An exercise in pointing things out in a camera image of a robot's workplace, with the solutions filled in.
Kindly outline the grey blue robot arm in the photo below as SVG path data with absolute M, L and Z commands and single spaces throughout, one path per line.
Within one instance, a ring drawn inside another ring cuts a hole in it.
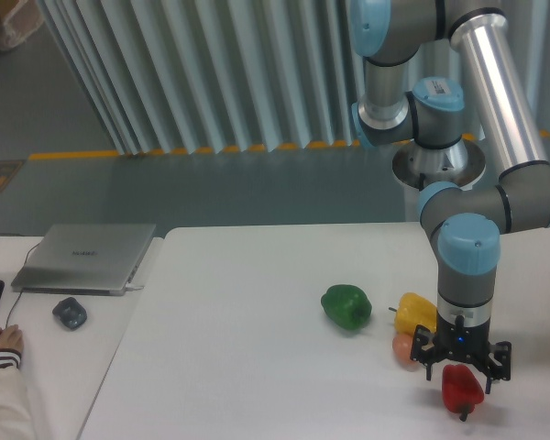
M 354 51 L 365 63 L 365 92 L 352 107 L 364 146 L 410 140 L 429 164 L 463 147 L 464 101 L 455 82 L 404 85 L 406 63 L 424 43 L 447 40 L 464 62 L 486 138 L 496 149 L 498 183 L 466 190 L 418 170 L 418 216 L 438 264 L 437 325 L 417 326 L 411 357 L 430 369 L 450 359 L 488 381 L 508 380 L 512 346 L 491 343 L 490 318 L 500 238 L 550 227 L 550 164 L 518 77 L 498 1 L 354 1 Z

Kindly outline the person's hand on mouse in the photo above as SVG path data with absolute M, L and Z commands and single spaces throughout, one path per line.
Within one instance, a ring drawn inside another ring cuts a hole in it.
M 0 358 L 21 358 L 24 334 L 17 324 L 0 327 Z

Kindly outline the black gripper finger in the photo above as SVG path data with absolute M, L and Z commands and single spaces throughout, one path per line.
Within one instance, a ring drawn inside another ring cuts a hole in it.
M 486 377 L 485 393 L 490 394 L 494 381 L 511 379 L 512 343 L 501 341 L 496 344 L 487 343 L 474 356 L 474 365 Z
M 418 324 L 412 337 L 410 360 L 422 364 L 428 381 L 433 376 L 433 365 L 443 361 L 443 348 L 436 333 Z

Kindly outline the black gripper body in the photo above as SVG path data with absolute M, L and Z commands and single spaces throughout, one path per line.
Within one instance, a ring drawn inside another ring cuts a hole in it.
M 490 352 L 489 334 L 490 320 L 478 326 L 465 327 L 451 324 L 439 315 L 434 335 L 437 362 L 448 359 L 485 367 Z

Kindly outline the white striped sleeve forearm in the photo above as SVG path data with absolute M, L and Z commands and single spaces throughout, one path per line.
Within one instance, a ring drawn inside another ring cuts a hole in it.
M 0 439 L 36 439 L 21 353 L 0 349 Z

